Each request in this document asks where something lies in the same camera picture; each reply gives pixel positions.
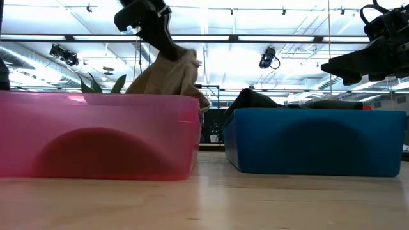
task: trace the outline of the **blue plastic bin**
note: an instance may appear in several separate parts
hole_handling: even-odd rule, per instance
[[[237,109],[224,126],[226,157],[257,174],[399,174],[403,111]]]

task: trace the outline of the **ceiling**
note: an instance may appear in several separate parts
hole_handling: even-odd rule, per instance
[[[172,35],[362,35],[364,23],[359,17],[359,9],[370,0],[167,0],[172,9]],[[92,13],[86,10],[91,5]],[[404,1],[380,1],[386,8],[398,7]],[[5,0],[2,34],[36,34],[36,35],[120,35],[113,18],[122,9],[118,0]],[[366,10],[369,20],[379,13]],[[13,85],[20,86],[55,86],[69,83],[61,76],[80,74],[89,78],[88,72],[95,76],[103,87],[112,87],[115,80],[126,74],[127,87],[140,73],[155,60],[158,51],[149,44],[142,47],[134,43],[64,43],[64,49],[78,53],[85,62],[81,68],[67,69],[63,62],[54,60],[49,54],[53,43],[50,42],[1,42],[7,50],[18,49],[19,54],[41,62],[32,72],[40,78],[30,81],[19,81],[14,77]],[[284,43],[179,43],[195,49],[198,60],[205,63],[199,69],[198,84],[220,85],[222,89],[242,89],[254,84],[256,89],[318,89],[320,84],[330,80],[320,65],[330,57],[347,54],[364,48],[366,45],[322,45],[322,44],[284,44]],[[268,45],[275,47],[281,67],[272,69],[259,68],[259,60]],[[58,77],[45,81],[42,77],[47,61],[55,62],[52,67]],[[115,69],[114,75],[104,75],[103,67]],[[342,81],[335,83],[336,90],[358,90],[385,86],[396,86],[398,81],[392,79],[377,84],[367,84],[367,79],[354,86],[343,86]],[[302,95],[298,98],[310,98]]]

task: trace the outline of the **overhead camera mount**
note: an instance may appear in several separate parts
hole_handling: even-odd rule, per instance
[[[69,67],[75,67],[79,64],[77,54],[61,48],[60,45],[52,45],[50,55],[64,61]]]
[[[274,60],[278,61],[278,63],[279,63],[278,67],[272,67],[271,66]],[[276,69],[280,68],[280,66],[281,66],[281,63],[280,63],[280,60],[275,56],[274,47],[270,47],[270,46],[267,47],[266,51],[264,51],[264,54],[261,57],[259,67],[262,68],[262,69],[272,68],[273,70],[276,70]]]

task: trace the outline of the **plastic bin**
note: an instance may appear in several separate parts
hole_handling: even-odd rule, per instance
[[[0,176],[182,180],[199,101],[176,95],[0,92]]]
[[[393,177],[405,130],[402,111],[237,109],[224,140],[245,173]]]

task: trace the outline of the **wall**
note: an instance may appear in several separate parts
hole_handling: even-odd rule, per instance
[[[376,102],[371,102],[369,105],[372,107],[373,110],[394,110],[394,111],[405,111],[407,115],[409,115],[409,98],[406,96],[406,102],[405,103],[397,103],[396,98],[392,100],[381,100],[381,107],[380,108],[375,108],[375,103]]]

